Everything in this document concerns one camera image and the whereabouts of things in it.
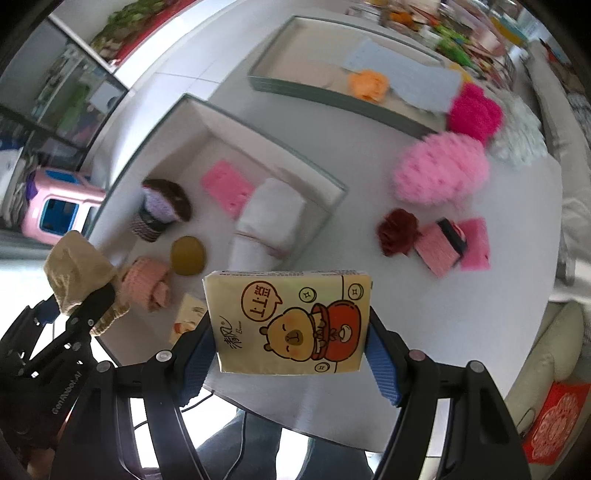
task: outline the white lace cloth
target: white lace cloth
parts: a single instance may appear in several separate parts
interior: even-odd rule
[[[548,153],[540,120],[530,107],[508,90],[496,90],[505,114],[503,126],[493,137],[490,146],[492,157],[515,167],[530,165]]]

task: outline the pink sponge block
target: pink sponge block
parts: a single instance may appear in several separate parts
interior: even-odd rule
[[[489,256],[491,248],[486,233],[486,220],[482,217],[464,220],[458,224],[464,235],[468,248],[460,263],[463,271],[490,270]]]
[[[254,186],[226,160],[218,161],[201,177],[201,186],[234,220],[255,191]]]

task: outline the white tray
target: white tray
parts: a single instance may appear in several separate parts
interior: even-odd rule
[[[306,198],[296,248],[284,260],[284,267],[315,237],[346,194],[342,183],[299,153],[207,102],[183,96],[119,175],[90,229],[90,242],[116,266],[130,264],[142,255],[168,262],[171,244],[183,235],[196,236],[206,248],[202,275],[173,275],[171,307],[154,313],[133,307],[102,336],[123,364],[144,361],[158,349],[169,348],[168,338],[183,295],[204,299],[203,276],[228,267],[235,222],[200,185],[201,177],[219,160],[228,160],[254,186],[275,177]],[[141,182],[147,177],[177,182],[193,205],[190,222],[173,225],[153,244],[129,230],[143,202]],[[138,341],[130,343],[129,339]]]
[[[410,38],[390,37],[335,20],[295,16],[280,28],[253,65],[250,83],[256,90],[350,110],[417,138],[444,131],[445,115],[411,106],[393,90],[379,105],[350,95],[349,72],[341,65],[365,38],[423,65],[444,67],[449,62]]]

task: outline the pink toy car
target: pink toy car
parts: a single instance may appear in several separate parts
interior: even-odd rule
[[[27,180],[29,208],[21,224],[24,236],[55,245],[70,230],[82,231],[92,207],[105,191],[82,174],[57,168],[38,168]]]

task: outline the tissue pack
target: tissue pack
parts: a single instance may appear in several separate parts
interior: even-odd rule
[[[218,271],[203,286],[222,372],[359,370],[369,323],[369,275]]]

